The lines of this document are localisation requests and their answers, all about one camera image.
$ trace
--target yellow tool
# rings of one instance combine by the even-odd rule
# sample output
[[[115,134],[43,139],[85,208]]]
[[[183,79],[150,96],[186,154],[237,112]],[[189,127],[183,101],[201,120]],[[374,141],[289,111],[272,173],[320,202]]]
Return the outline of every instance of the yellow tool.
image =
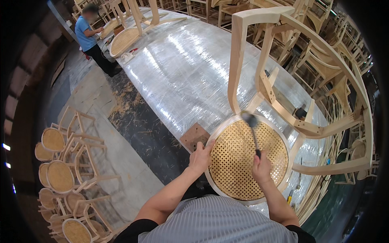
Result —
[[[291,204],[293,191],[294,191],[294,190],[291,190],[291,193],[289,193],[288,199],[286,200],[286,201],[288,202],[288,205]]]

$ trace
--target rattan cane webbing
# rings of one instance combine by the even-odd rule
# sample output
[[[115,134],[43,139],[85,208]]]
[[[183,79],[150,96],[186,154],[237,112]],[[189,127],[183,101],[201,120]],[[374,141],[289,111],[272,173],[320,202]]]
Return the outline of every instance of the rattan cane webbing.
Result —
[[[68,206],[68,209],[71,211],[71,213],[73,213],[77,201],[85,200],[85,198],[83,195],[81,195],[79,193],[70,192],[69,194],[66,195],[65,200],[66,200],[66,205]],[[86,207],[85,202],[79,202],[75,216],[77,216],[77,217],[83,216],[85,207]]]
[[[58,192],[70,191],[74,185],[74,179],[69,167],[62,162],[52,162],[47,170],[47,180],[51,188]]]
[[[49,222],[50,217],[53,215],[52,211],[45,211],[45,212],[40,212],[42,214],[42,217],[46,222]]]
[[[71,243],[91,242],[91,235],[86,227],[76,220],[66,221],[63,225],[63,233]]]
[[[285,176],[289,161],[285,143],[276,131],[263,122],[254,130],[259,149],[269,150],[267,158],[272,163],[270,175],[278,186]],[[243,120],[229,125],[217,137],[211,151],[209,173],[223,193],[242,201],[264,196],[251,173],[254,154],[251,129]]]
[[[61,151],[65,147],[62,134],[55,128],[46,128],[43,131],[42,144],[51,151]]]
[[[37,160],[50,161],[52,156],[53,153],[45,150],[45,148],[42,146],[42,143],[39,142],[35,145],[35,157]]]
[[[49,163],[43,163],[39,166],[38,176],[39,180],[42,183],[42,186],[46,188],[50,188],[49,183],[47,182],[47,168],[49,167]]]
[[[111,53],[112,55],[118,55],[123,49],[127,47],[128,43],[133,42],[134,39],[139,37],[137,28],[130,28],[120,32],[112,41]]]
[[[54,193],[47,188],[42,188],[39,191],[39,200],[43,207],[46,209],[53,210],[54,209],[54,201],[53,201]]]

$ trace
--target worker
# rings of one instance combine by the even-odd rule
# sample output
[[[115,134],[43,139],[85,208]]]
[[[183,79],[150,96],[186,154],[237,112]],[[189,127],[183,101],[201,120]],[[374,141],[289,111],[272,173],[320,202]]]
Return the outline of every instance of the worker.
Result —
[[[205,195],[180,202],[188,187],[208,168],[212,140],[197,143],[189,166],[140,209],[114,243],[128,242],[315,242],[299,227],[293,209],[275,186],[266,152],[255,155],[252,176],[267,199],[270,219],[228,197]]]
[[[88,56],[91,56],[97,65],[110,77],[118,74],[122,68],[115,62],[110,62],[104,57],[100,47],[97,45],[97,41],[94,37],[95,34],[104,30],[100,27],[96,30],[92,30],[89,23],[97,18],[98,7],[95,4],[88,3],[82,9],[82,15],[75,23],[75,35],[80,43],[81,49]]]

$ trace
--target gray striped shirt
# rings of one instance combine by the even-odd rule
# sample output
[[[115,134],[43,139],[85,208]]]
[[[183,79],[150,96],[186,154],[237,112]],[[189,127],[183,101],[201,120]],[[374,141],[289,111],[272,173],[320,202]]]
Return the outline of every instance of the gray striped shirt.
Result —
[[[179,203],[173,217],[139,242],[296,242],[297,234],[258,211],[222,196],[207,195]]]

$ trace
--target plastic-wrapped table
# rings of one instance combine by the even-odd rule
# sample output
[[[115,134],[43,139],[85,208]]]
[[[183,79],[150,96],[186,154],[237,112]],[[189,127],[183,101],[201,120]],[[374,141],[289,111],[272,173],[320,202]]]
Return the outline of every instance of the plastic-wrapped table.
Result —
[[[186,15],[169,12],[162,17],[175,18]],[[233,116],[227,99],[227,84],[230,65],[231,34],[216,26],[188,16],[187,20],[166,23],[144,34],[129,49],[138,48],[135,57],[125,63],[117,58],[139,93],[169,131],[179,138],[196,122],[208,133],[224,120]],[[238,103],[241,109],[256,93],[254,74],[261,51],[246,44],[242,74],[238,87]],[[268,58],[266,70],[271,73],[279,68],[274,86],[293,104],[307,110],[310,96],[301,85],[273,59]],[[291,147],[297,132],[290,127],[266,102],[256,113],[273,122],[287,138]],[[327,125],[322,112],[315,105],[312,123]],[[325,140],[307,139],[298,152],[295,163],[315,166],[323,151]],[[301,176],[301,188],[295,190],[292,203],[297,206],[305,195],[312,176]],[[299,174],[293,172],[289,185],[283,192],[285,198],[294,190]],[[250,206],[268,215],[266,203]]]

